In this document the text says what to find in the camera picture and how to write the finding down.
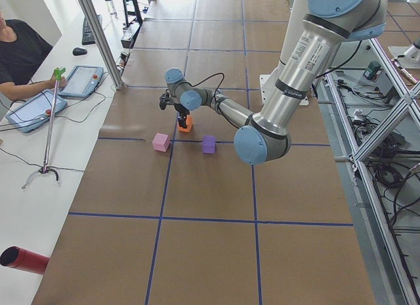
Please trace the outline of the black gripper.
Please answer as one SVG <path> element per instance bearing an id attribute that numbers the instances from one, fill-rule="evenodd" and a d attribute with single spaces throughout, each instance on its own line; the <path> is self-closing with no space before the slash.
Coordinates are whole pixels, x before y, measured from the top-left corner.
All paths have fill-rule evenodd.
<path id="1" fill-rule="evenodd" d="M 179 114 L 180 114 L 177 117 L 179 127 L 182 127 L 183 129 L 187 129 L 188 128 L 188 117 L 189 117 L 190 111 L 187 108 L 185 108 L 182 104 L 175 103 L 174 107 L 175 107 L 176 111 L 178 111 Z"/>

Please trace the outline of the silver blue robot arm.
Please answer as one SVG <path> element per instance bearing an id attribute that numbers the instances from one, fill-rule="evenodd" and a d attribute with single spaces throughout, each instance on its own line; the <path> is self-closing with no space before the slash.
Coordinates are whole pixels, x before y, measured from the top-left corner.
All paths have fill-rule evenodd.
<path id="1" fill-rule="evenodd" d="M 380 36 L 386 26 L 388 0 L 294 0 L 291 15 L 303 28 L 285 64 L 274 71 L 272 92 L 253 113 L 218 89 L 193 87 L 178 68 L 165 72 L 167 90 L 159 99 L 178 111 L 178 123 L 200 106 L 208 106 L 237 127 L 234 147 L 245 163 L 257 165 L 283 157 L 290 148 L 287 124 L 333 52 L 345 41 Z"/>

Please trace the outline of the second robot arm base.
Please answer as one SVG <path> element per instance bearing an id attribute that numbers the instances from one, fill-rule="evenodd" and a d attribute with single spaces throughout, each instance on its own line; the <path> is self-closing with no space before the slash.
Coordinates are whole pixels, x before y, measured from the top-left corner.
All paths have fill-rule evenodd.
<path id="1" fill-rule="evenodd" d="M 392 58 L 405 69 L 419 69 L 419 38 L 410 46 L 389 46 Z"/>

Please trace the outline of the person's hand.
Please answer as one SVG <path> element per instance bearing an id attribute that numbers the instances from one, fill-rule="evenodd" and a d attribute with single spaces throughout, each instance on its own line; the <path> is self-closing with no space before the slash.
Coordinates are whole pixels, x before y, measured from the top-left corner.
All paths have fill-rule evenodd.
<path id="1" fill-rule="evenodd" d="M 51 78 L 47 81 L 46 89 L 55 88 L 56 82 L 58 82 L 59 89 L 64 88 L 68 84 L 68 81 L 64 76 L 57 80 L 55 74 L 53 74 Z"/>

